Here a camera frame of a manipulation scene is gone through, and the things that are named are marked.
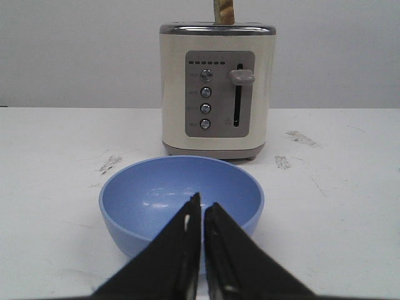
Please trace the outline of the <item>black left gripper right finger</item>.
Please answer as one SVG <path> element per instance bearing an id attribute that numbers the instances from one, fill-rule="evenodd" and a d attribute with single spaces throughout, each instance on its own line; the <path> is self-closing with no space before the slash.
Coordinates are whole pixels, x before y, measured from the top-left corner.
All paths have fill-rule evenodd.
<path id="1" fill-rule="evenodd" d="M 204 215 L 210 299 L 312 299 L 308 287 L 261 250 L 215 202 Z"/>

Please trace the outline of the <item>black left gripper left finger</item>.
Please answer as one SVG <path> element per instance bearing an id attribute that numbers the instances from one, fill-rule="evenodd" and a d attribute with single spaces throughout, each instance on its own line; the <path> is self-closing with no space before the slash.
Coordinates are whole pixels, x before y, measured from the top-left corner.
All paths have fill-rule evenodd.
<path id="1" fill-rule="evenodd" d="M 195 299 L 201 257 L 197 192 L 154 240 L 90 295 L 91 299 Z"/>

